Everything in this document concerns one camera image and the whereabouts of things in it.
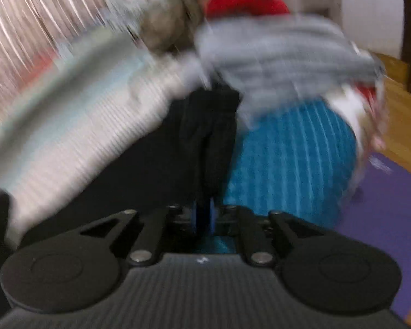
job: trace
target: white logo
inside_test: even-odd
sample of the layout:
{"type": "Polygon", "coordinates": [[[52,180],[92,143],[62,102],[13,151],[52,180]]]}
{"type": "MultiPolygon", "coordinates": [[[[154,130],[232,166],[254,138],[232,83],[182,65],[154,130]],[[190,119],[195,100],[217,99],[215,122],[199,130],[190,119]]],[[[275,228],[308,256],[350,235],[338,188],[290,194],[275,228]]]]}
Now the white logo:
{"type": "Polygon", "coordinates": [[[200,263],[201,265],[207,263],[209,259],[207,257],[197,258],[196,262],[200,263]]]}
{"type": "Polygon", "coordinates": [[[385,172],[386,174],[391,174],[393,173],[393,170],[389,168],[388,166],[384,165],[384,163],[377,159],[376,157],[370,157],[369,161],[373,167],[376,169],[380,169],[382,172],[385,172]]]}

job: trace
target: round black cover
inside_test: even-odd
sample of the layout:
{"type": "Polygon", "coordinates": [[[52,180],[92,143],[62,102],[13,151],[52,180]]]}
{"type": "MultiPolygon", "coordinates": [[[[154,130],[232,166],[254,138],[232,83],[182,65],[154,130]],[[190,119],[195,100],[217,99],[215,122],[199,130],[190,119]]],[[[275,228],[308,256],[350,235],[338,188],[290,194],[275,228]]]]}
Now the round black cover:
{"type": "Polygon", "coordinates": [[[401,283],[391,257],[337,236],[302,240],[284,261],[281,277],[303,303],[339,315],[388,308],[401,283]]]}
{"type": "Polygon", "coordinates": [[[26,247],[3,265],[0,281],[15,305],[40,313],[88,307],[119,279],[118,260],[102,239],[58,236],[26,247]]]}

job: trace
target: screw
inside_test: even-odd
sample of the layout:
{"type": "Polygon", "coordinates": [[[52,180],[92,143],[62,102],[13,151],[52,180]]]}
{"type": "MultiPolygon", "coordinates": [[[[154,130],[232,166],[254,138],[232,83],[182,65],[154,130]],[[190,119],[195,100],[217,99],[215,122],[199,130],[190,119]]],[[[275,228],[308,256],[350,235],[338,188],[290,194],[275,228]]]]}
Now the screw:
{"type": "Polygon", "coordinates": [[[274,257],[267,252],[255,252],[251,255],[251,260],[259,265],[270,263],[274,257]]]}
{"type": "Polygon", "coordinates": [[[129,257],[134,262],[145,262],[152,258],[152,253],[148,250],[136,250],[129,257]]]}

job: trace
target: white wall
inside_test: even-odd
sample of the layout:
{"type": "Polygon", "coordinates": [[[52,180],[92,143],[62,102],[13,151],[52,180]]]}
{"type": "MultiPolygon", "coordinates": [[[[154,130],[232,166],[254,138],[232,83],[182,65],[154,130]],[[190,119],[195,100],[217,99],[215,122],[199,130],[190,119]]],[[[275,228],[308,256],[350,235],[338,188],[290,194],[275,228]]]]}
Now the white wall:
{"type": "Polygon", "coordinates": [[[403,0],[343,0],[343,27],[360,47],[400,57],[403,0]]]}

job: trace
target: red cloth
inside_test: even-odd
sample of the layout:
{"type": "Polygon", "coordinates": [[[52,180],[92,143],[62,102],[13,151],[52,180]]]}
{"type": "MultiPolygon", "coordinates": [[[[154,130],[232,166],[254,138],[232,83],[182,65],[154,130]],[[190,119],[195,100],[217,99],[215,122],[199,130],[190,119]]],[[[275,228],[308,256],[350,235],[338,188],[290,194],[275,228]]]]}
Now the red cloth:
{"type": "Polygon", "coordinates": [[[204,8],[207,18],[247,13],[254,16],[288,14],[283,0],[208,0],[204,8]]]}

